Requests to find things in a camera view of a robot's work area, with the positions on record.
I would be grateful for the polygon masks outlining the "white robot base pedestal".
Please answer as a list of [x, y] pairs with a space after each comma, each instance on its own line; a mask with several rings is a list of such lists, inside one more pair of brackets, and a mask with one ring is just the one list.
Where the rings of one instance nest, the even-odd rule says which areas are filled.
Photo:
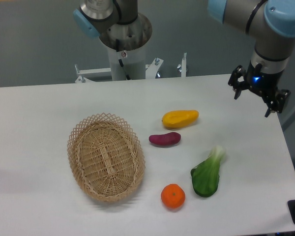
[[155, 58], [152, 63], [145, 64], [144, 50], [123, 50], [116, 52], [108, 50], [110, 67], [100, 69], [80, 70], [74, 65], [77, 79], [75, 83], [123, 81], [140, 79], [158, 79], [160, 68], [164, 63], [161, 58]]

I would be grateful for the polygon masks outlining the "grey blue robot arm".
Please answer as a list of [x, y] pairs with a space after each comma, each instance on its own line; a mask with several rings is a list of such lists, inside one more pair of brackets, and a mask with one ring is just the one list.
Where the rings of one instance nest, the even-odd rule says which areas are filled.
[[[207, 10], [256, 40], [248, 68], [238, 66], [228, 81], [235, 98], [249, 90], [268, 114], [281, 113], [290, 91], [277, 84], [295, 46], [295, 0], [210, 0]], [[83, 0], [73, 17], [84, 34], [107, 47], [113, 80], [145, 78], [144, 57], [133, 54], [150, 40], [152, 26], [137, 1]]]

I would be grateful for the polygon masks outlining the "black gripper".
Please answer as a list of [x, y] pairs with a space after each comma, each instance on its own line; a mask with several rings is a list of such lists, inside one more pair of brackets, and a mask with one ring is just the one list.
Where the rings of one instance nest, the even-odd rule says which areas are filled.
[[262, 72], [262, 70], [262, 64], [253, 66], [249, 63], [247, 72], [242, 65], [239, 65], [232, 71], [228, 85], [233, 87], [235, 100], [240, 97], [243, 90], [247, 89], [256, 95], [264, 96], [264, 102], [267, 105], [265, 117], [267, 118], [271, 113], [282, 113], [291, 92], [288, 89], [278, 88], [283, 71], [272, 74]]

